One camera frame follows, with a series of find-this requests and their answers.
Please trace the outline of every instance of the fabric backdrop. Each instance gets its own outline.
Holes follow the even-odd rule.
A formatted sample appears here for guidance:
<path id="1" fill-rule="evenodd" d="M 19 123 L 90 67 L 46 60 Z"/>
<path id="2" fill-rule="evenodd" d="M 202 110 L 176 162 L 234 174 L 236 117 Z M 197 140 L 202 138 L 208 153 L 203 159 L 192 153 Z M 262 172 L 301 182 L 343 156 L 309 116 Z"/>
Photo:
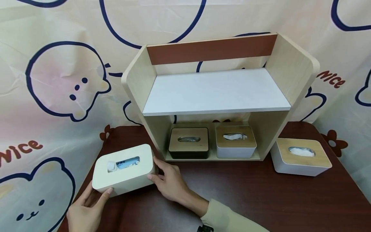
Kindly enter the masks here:
<path id="1" fill-rule="evenodd" d="M 1 0 L 0 231 L 55 231 L 110 130 L 140 125 L 120 77 L 142 45 L 255 33 L 284 34 L 319 60 L 321 72 L 292 120 L 315 121 L 371 200 L 370 8 L 368 0 Z"/>

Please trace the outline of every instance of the wooden shelf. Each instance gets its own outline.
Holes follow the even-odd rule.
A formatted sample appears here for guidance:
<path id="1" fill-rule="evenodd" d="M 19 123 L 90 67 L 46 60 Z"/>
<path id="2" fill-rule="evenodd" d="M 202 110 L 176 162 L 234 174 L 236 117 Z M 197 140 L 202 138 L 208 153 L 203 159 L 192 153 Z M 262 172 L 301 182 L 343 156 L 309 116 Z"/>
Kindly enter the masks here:
<path id="1" fill-rule="evenodd" d="M 183 74 L 157 75 L 154 67 L 259 56 L 269 56 L 265 68 L 194 73 L 189 65 Z M 142 46 L 121 82 L 165 160 L 175 161 L 168 154 L 171 128 L 189 126 L 209 128 L 209 158 L 176 161 L 264 160 L 318 72 L 314 57 L 289 38 L 272 33 Z M 216 157 L 217 123 L 174 125 L 169 116 L 237 112 L 250 112 L 248 124 L 257 144 L 250 159 Z"/>
<path id="2" fill-rule="evenodd" d="M 265 68 L 158 75 L 144 116 L 285 111 L 291 105 Z"/>
<path id="3" fill-rule="evenodd" d="M 209 130 L 209 157 L 207 159 L 173 159 L 167 151 L 165 160 L 166 161 L 259 161 L 260 156 L 257 149 L 249 159 L 220 159 L 216 156 L 216 135 L 215 128 L 220 125 L 249 125 L 248 122 L 200 122 L 200 123 L 179 123 L 172 124 L 173 128 L 184 128 L 184 127 L 207 127 Z"/>

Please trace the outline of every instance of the white shelf board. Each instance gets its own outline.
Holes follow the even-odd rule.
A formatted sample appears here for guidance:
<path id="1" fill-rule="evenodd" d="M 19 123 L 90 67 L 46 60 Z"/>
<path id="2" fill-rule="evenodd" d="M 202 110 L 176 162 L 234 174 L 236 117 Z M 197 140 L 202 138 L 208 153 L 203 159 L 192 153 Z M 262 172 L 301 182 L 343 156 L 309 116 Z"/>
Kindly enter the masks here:
<path id="1" fill-rule="evenodd" d="M 220 159 L 216 156 L 216 135 L 215 128 L 221 125 L 249 125 L 248 122 L 187 122 L 172 124 L 173 128 L 185 128 L 185 127 L 207 127 L 209 130 L 209 157 L 207 159 L 173 159 L 167 151 L 165 154 L 166 161 L 260 161 L 258 151 L 255 149 L 253 155 L 249 159 Z"/>
<path id="2" fill-rule="evenodd" d="M 144 116 L 286 111 L 291 105 L 265 68 L 159 75 Z"/>

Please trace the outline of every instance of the tabletop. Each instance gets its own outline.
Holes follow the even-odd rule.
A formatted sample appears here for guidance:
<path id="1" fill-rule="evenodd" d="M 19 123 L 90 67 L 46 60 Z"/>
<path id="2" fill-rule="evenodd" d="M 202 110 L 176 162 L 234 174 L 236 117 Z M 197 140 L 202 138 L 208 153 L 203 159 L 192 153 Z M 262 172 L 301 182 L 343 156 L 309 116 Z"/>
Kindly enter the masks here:
<path id="1" fill-rule="evenodd" d="M 268 155 L 264 161 L 172 162 L 188 186 L 205 199 L 215 199 L 233 211 L 274 231 L 369 231 L 371 205 L 316 128 L 289 122 L 280 137 L 317 140 L 332 168 L 316 177 L 277 173 Z M 148 143 L 144 127 L 117 127 L 99 156 Z M 92 179 L 88 174 L 81 191 Z M 99 232 L 197 231 L 197 215 L 165 199 L 155 185 L 111 198 Z M 59 232 L 67 232 L 66 219 Z"/>

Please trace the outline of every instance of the beige sleeve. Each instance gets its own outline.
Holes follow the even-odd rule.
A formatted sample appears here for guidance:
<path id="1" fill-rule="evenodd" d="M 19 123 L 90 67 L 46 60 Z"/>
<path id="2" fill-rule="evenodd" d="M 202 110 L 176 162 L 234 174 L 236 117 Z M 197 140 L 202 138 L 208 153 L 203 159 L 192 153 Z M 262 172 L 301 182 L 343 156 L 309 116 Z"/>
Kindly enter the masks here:
<path id="1" fill-rule="evenodd" d="M 212 199 L 202 223 L 214 228 L 214 232 L 267 232 L 264 227 L 235 212 L 228 206 Z"/>

